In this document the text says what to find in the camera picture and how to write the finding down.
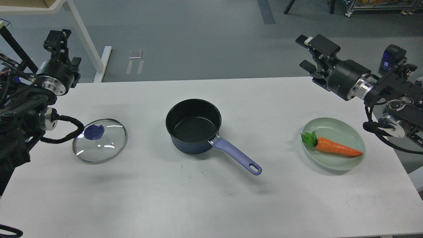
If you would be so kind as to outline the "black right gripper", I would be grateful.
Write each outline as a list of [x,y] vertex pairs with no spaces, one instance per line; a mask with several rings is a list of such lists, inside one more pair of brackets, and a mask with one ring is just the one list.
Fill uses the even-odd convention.
[[305,47],[311,53],[313,60],[319,66],[334,66],[328,77],[307,60],[303,60],[299,66],[312,77],[312,82],[326,91],[339,96],[345,101],[350,100],[350,91],[359,79],[370,76],[370,69],[353,60],[341,60],[337,57],[340,46],[328,38],[318,34],[314,37],[300,35],[295,42]]

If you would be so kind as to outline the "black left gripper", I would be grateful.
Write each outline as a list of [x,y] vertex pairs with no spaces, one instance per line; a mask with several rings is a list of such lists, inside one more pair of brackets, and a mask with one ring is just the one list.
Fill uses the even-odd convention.
[[44,49],[50,52],[51,59],[42,63],[36,76],[42,82],[42,87],[52,91],[56,96],[66,95],[70,88],[75,88],[81,74],[79,73],[81,58],[69,60],[67,47],[71,30],[51,30],[44,41]]

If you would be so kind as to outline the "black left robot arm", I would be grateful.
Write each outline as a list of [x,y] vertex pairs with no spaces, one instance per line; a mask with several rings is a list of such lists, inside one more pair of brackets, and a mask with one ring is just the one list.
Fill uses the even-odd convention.
[[51,30],[43,44],[51,56],[37,67],[1,27],[1,36],[21,59],[18,63],[1,54],[1,194],[15,169],[30,161],[30,150],[38,142],[60,144],[83,132],[82,122],[52,107],[80,79],[81,59],[69,58],[70,35],[69,29]]

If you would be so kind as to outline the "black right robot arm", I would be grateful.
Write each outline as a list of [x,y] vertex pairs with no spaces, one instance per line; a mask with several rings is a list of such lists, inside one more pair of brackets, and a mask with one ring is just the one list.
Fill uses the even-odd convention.
[[310,74],[313,83],[345,101],[364,101],[367,122],[363,127],[388,146],[407,153],[387,137],[408,138],[422,146],[422,83],[411,82],[409,76],[417,66],[408,64],[406,50],[389,45],[376,76],[353,60],[340,60],[340,47],[322,35],[300,35],[295,42],[308,50],[314,63],[304,60],[300,67]]

